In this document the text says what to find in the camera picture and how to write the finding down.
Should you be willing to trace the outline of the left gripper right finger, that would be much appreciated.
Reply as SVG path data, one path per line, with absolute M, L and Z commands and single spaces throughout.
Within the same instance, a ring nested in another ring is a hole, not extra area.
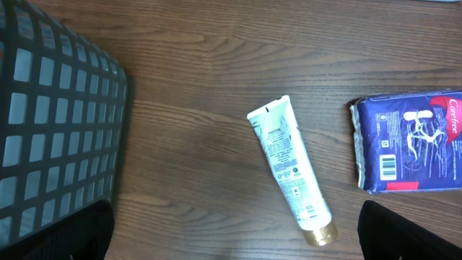
M 461 260 L 461 248 L 414 222 L 367 200 L 357 232 L 365 260 Z

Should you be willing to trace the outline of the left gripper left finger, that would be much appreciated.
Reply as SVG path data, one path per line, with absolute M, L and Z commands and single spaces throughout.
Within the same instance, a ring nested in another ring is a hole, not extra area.
M 104 259 L 114 227 L 110 202 L 100 200 L 2 249 L 1 260 Z

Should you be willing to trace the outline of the purple Carefree pad pack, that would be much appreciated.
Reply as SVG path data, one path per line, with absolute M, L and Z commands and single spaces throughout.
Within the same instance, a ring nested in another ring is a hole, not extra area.
M 369 95 L 350 111 L 360 189 L 461 188 L 461 91 Z

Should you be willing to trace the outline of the white conditioner tube gold cap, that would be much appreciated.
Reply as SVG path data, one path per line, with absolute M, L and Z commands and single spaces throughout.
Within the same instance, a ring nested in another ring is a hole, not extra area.
M 289 96 L 247 115 L 302 234 L 311 246 L 336 240 L 338 231 L 302 139 Z

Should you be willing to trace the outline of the grey plastic shopping basket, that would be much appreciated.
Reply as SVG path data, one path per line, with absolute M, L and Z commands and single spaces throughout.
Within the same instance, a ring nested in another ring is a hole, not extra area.
M 114 202 L 134 83 L 28 1 L 1 0 L 1 247 Z

